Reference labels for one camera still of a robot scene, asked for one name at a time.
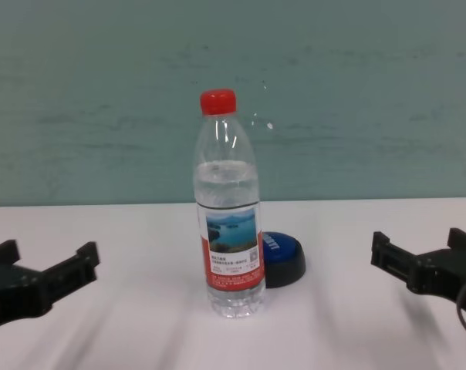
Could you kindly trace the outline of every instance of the white tabletop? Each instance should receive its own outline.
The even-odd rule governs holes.
[[[101,257],[97,282],[0,327],[0,370],[466,370],[454,305],[370,265],[375,230],[414,253],[445,247],[466,199],[264,203],[264,230],[299,239],[307,272],[240,320],[208,307],[196,223],[193,204],[0,208],[23,266],[87,241]]]

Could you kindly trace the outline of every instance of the teal wall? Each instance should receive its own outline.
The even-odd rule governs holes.
[[[265,200],[466,196],[466,0],[0,0],[0,205],[192,200],[222,86]]]

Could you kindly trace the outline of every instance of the water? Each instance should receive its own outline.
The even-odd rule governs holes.
[[[238,207],[258,202],[258,176],[254,165],[237,160],[200,164],[194,171],[195,199],[206,207]],[[249,227],[239,224],[238,227]],[[231,240],[235,229],[221,226],[221,238]],[[249,233],[236,233],[238,237]],[[243,291],[219,291],[208,286],[213,309],[228,318],[240,318],[256,312],[262,303],[265,282]]]

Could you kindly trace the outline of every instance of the clear plastic bottle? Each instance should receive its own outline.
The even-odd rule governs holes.
[[[208,296],[222,316],[249,316],[265,290],[255,156],[235,115],[235,92],[206,91],[201,108],[194,192]]]

